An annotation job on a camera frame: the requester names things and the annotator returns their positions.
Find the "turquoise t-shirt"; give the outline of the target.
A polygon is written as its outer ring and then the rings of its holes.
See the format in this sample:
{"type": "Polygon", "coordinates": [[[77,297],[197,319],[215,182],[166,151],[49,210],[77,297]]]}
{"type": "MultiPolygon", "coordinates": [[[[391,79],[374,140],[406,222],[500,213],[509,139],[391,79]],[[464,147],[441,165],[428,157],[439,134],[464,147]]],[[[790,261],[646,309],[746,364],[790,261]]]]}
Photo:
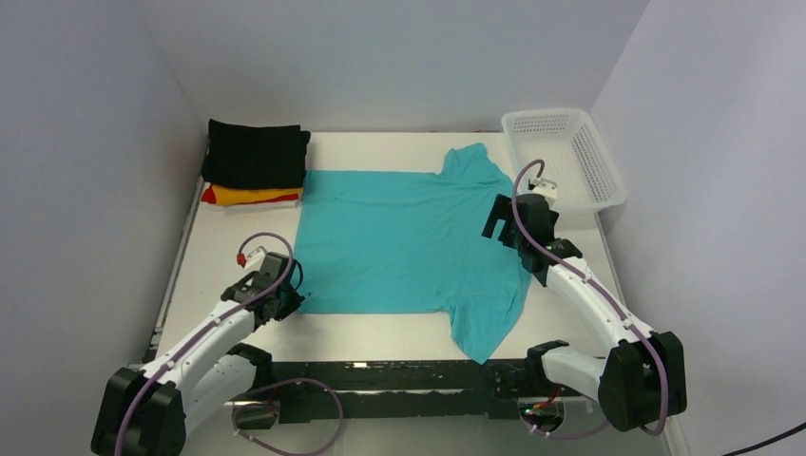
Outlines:
{"type": "Polygon", "coordinates": [[[294,257],[308,314],[443,312],[468,358],[487,361],[524,309],[530,277],[482,232],[511,179],[481,143],[438,172],[308,175],[294,257]]]}

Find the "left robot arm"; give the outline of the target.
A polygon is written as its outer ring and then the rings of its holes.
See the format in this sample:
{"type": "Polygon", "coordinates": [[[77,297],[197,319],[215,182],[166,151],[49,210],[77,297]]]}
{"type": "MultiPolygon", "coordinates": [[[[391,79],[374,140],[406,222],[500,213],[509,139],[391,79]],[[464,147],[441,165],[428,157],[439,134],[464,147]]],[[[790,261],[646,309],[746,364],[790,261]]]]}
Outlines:
{"type": "Polygon", "coordinates": [[[107,381],[90,442],[97,455],[178,455],[189,434],[223,404],[275,382],[272,356],[245,343],[265,323],[303,302],[298,260],[268,253],[240,255],[248,274],[221,294],[197,330],[140,368],[107,381]]]}

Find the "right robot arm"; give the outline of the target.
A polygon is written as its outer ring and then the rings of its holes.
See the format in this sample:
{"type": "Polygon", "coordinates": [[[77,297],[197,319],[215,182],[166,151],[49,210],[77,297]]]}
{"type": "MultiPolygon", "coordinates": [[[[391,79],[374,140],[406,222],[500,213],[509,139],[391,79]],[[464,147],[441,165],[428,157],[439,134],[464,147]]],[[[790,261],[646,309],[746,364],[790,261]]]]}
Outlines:
{"type": "Polygon", "coordinates": [[[687,409],[682,342],[632,314],[583,253],[556,237],[558,219],[542,195],[499,194],[482,235],[515,250],[524,270],[571,308],[605,354],[587,355],[562,340],[539,344],[527,351],[526,381],[538,390],[569,387],[594,400],[618,431],[662,426],[687,409]]]}

